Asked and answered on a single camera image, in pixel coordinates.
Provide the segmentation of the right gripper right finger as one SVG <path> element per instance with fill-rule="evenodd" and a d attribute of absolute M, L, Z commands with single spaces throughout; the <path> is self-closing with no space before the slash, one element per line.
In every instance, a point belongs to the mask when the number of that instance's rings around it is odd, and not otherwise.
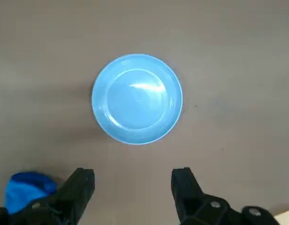
<path fill-rule="evenodd" d="M 217 196 L 205 194 L 189 167 L 173 169 L 171 191 L 181 225 L 278 225 L 264 208 L 245 206 L 241 212 Z"/>

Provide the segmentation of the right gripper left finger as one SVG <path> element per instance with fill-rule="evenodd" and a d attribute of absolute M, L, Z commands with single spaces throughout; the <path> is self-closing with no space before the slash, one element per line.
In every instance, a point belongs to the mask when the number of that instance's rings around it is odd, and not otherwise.
<path fill-rule="evenodd" d="M 61 187 L 37 172 L 11 176 L 0 225 L 76 225 L 95 190 L 92 169 L 77 168 Z"/>

